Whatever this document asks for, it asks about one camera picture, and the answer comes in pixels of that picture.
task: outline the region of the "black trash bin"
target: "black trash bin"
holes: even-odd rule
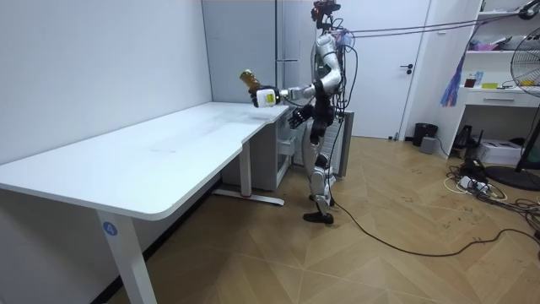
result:
[[[414,126],[413,144],[417,147],[422,145],[424,137],[435,137],[439,127],[430,123],[419,122]]]

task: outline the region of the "desk top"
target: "desk top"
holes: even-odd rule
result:
[[[287,106],[209,102],[0,166],[0,188],[160,220]]]

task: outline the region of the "white door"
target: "white door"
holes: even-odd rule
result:
[[[425,24],[430,0],[342,0],[335,18],[348,30],[402,28]],[[381,32],[357,33],[376,35]],[[400,131],[422,34],[355,40],[358,77],[347,110],[354,112],[353,136],[394,137]],[[409,64],[414,65],[408,74]],[[354,77],[354,54],[347,54],[348,85]]]

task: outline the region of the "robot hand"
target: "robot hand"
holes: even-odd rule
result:
[[[281,102],[279,89],[271,85],[261,85],[257,89],[249,89],[251,102],[255,107],[276,106]]]
[[[302,123],[310,119],[312,116],[313,106],[309,103],[301,108],[294,109],[293,115],[289,118],[290,128],[296,129]]]

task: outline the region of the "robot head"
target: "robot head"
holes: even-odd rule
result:
[[[341,5],[336,4],[335,0],[319,0],[313,2],[311,10],[311,19],[317,22],[317,29],[328,30],[332,24],[322,23],[322,18],[326,15],[332,17],[332,13],[339,10]]]

